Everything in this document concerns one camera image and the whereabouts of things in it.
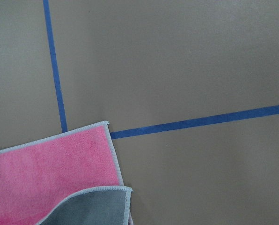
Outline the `pink and grey towel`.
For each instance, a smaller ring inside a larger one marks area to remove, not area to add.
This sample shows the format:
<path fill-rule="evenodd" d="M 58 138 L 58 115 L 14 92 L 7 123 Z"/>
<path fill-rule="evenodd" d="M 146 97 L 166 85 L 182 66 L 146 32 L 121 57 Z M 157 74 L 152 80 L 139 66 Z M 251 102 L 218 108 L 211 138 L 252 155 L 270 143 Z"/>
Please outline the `pink and grey towel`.
<path fill-rule="evenodd" d="M 108 124 L 0 150 L 0 225 L 131 225 Z"/>

